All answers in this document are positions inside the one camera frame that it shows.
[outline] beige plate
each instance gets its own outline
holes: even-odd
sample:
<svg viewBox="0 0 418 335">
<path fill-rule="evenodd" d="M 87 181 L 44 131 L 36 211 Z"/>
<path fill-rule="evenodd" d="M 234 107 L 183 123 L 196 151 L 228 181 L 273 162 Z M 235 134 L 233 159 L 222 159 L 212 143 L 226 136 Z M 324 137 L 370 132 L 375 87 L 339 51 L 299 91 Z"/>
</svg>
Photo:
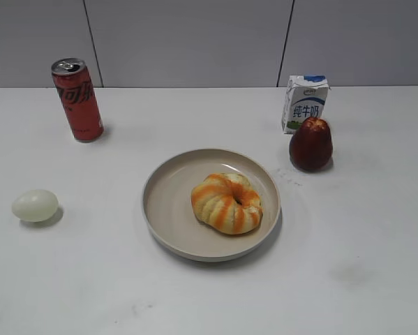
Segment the beige plate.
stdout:
<svg viewBox="0 0 418 335">
<path fill-rule="evenodd" d="M 229 236 L 198 222 L 191 191 L 216 172 L 239 172 L 249 178 L 263 207 L 256 230 Z M 266 170 L 251 159 L 232 151 L 201 149 L 175 156 L 158 167 L 145 184 L 142 208 L 151 233 L 166 248 L 191 260 L 222 262 L 247 254 L 274 231 L 280 195 Z"/>
</svg>

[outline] plate rim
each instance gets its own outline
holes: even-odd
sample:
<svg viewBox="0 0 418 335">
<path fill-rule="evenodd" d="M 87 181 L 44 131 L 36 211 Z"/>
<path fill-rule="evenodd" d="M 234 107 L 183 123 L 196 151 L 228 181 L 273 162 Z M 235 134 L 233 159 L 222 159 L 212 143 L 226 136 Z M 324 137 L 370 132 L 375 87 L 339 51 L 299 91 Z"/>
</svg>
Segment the plate rim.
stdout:
<svg viewBox="0 0 418 335">
<path fill-rule="evenodd" d="M 165 164 L 167 164 L 169 161 L 171 161 L 172 159 L 175 159 L 179 156 L 183 156 L 186 154 L 190 154 L 196 151 L 209 151 L 209 150 L 213 150 L 213 151 L 226 151 L 229 152 L 231 154 L 236 154 L 239 156 L 242 156 L 248 160 L 250 160 L 251 162 L 253 162 L 254 164 L 256 164 L 258 167 L 260 167 L 260 169 L 262 169 L 266 175 L 268 176 L 268 178 L 272 181 L 272 184 L 274 185 L 274 188 L 277 192 L 277 200 L 278 200 L 278 211 L 276 214 L 276 217 L 273 219 L 273 222 L 268 230 L 268 232 L 257 241 L 257 243 L 253 244 L 252 246 L 249 246 L 247 248 L 245 248 L 242 251 L 239 252 L 235 252 L 229 255 L 223 255 L 223 256 L 203 256 L 203 255 L 198 255 L 198 254 L 194 254 L 194 253 L 189 253 L 187 251 L 184 251 L 182 249 L 180 249 L 177 246 L 174 246 L 170 243 L 168 243 L 167 241 L 164 240 L 164 238 L 162 238 L 155 230 L 154 228 L 151 226 L 149 219 L 147 218 L 147 213 L 145 213 L 145 191 L 147 189 L 147 186 L 149 184 L 149 182 L 151 181 L 151 178 L 157 173 L 157 171 L 159 169 L 161 169 Z M 263 165 L 261 165 L 260 163 L 258 163 L 257 161 L 255 161 L 254 159 L 248 157 L 247 155 L 241 154 L 237 151 L 234 150 L 230 150 L 230 149 L 224 149 L 224 148 L 200 148 L 200 149 L 192 149 L 192 150 L 188 150 L 188 151 L 184 151 L 181 152 L 180 154 L 176 154 L 174 156 L 169 157 L 168 159 L 166 159 L 165 161 L 163 161 L 162 163 L 160 163 L 147 177 L 147 180 L 144 183 L 144 186 L 142 188 L 142 200 L 141 200 L 141 207 L 142 207 L 142 215 L 144 216 L 144 220 L 147 223 L 147 227 L 150 231 L 150 233 L 154 236 L 154 238 L 156 239 L 156 241 L 158 241 L 162 246 L 166 247 L 168 250 L 172 251 L 173 253 L 183 257 L 183 258 L 187 258 L 189 260 L 196 260 L 196 261 L 200 261 L 200 262 L 224 262 L 227 260 L 233 260 L 235 258 L 240 258 L 241 256 L 250 253 L 251 251 L 253 251 L 255 248 L 257 248 L 259 245 L 261 245 L 267 238 L 268 236 L 275 230 L 276 224 L 278 222 L 278 219 L 280 217 L 280 215 L 282 214 L 282 209 L 281 209 L 281 197 L 280 197 L 280 192 L 278 190 L 277 184 L 274 180 L 274 178 L 271 176 L 271 174 L 263 167 Z"/>
</svg>

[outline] boiled egg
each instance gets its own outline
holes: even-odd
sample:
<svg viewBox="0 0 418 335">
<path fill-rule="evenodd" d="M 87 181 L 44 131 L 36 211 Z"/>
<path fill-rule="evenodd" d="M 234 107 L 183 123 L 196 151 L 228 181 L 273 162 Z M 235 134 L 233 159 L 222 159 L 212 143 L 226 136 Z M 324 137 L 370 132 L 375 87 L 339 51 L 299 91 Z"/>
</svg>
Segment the boiled egg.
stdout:
<svg viewBox="0 0 418 335">
<path fill-rule="evenodd" d="M 27 191 L 12 203 L 14 215 L 28 222 L 47 220 L 57 212 L 57 209 L 56 195 L 46 190 Z"/>
</svg>

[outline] orange stripe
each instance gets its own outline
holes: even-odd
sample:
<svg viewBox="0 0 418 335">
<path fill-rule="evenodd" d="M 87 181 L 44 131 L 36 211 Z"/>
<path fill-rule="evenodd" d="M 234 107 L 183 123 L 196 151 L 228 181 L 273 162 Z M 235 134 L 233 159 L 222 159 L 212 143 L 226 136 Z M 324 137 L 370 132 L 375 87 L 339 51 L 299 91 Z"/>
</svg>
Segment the orange stripe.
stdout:
<svg viewBox="0 0 418 335">
<path fill-rule="evenodd" d="M 251 213 L 251 216 L 253 217 L 253 227 L 257 227 L 258 223 L 260 223 L 260 217 L 257 213 Z"/>
<path fill-rule="evenodd" d="M 202 197 L 206 196 L 207 193 L 213 193 L 213 192 L 224 194 L 226 193 L 226 187 L 219 186 L 219 185 L 206 185 L 202 187 L 200 190 L 198 190 L 197 192 L 192 192 L 192 197 L 191 197 L 192 205 L 195 205 L 195 203 Z"/>
<path fill-rule="evenodd" d="M 258 197 L 257 192 L 255 192 L 254 190 L 246 191 L 241 195 L 241 199 L 246 206 L 249 205 L 253 200 L 256 200 L 257 198 L 260 199 Z"/>
<path fill-rule="evenodd" d="M 223 227 L 224 220 L 227 216 L 227 213 L 229 212 L 229 207 L 232 204 L 232 202 L 234 201 L 234 198 L 232 198 L 230 195 L 225 196 L 223 199 L 225 199 L 224 206 L 220 210 L 218 215 L 216 216 L 216 221 L 215 221 L 215 224 L 214 224 L 214 227 L 216 229 L 221 229 Z"/>
<path fill-rule="evenodd" d="M 244 194 L 244 187 L 238 183 L 231 183 L 230 188 L 232 189 L 232 193 L 238 201 L 243 204 L 243 194 Z"/>
<path fill-rule="evenodd" d="M 244 226 L 244 209 L 241 206 L 237 207 L 237 215 L 234 221 L 234 234 L 242 232 Z"/>
<path fill-rule="evenodd" d="M 227 186 L 226 182 L 229 181 L 229 179 L 226 179 L 225 177 L 223 177 L 221 174 L 218 174 L 218 173 L 209 174 L 209 176 L 207 176 L 207 178 L 204 180 L 207 180 L 207 179 L 217 179 L 219 181 L 222 181 L 224 184 L 226 184 L 226 186 Z"/>
</svg>

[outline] gray wall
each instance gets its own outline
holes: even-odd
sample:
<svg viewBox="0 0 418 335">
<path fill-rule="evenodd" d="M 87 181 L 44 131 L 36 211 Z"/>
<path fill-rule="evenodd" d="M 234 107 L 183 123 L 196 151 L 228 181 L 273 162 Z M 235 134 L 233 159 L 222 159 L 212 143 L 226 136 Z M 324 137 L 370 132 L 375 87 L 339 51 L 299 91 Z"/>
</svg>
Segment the gray wall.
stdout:
<svg viewBox="0 0 418 335">
<path fill-rule="evenodd" d="M 418 85 L 418 0 L 296 0 L 280 86 L 299 73 L 336 86 Z"/>
<path fill-rule="evenodd" d="M 86 59 L 101 85 L 81 0 L 0 0 L 0 87 L 52 87 L 64 57 Z"/>
<path fill-rule="evenodd" d="M 105 86 L 277 83 L 292 0 L 86 3 Z"/>
<path fill-rule="evenodd" d="M 291 7 L 0 0 L 0 87 L 51 87 L 63 57 L 85 59 L 96 86 L 99 60 L 105 87 L 275 87 L 280 70 L 280 86 L 307 73 L 332 85 L 418 84 L 418 0 L 294 0 L 281 68 Z"/>
</svg>

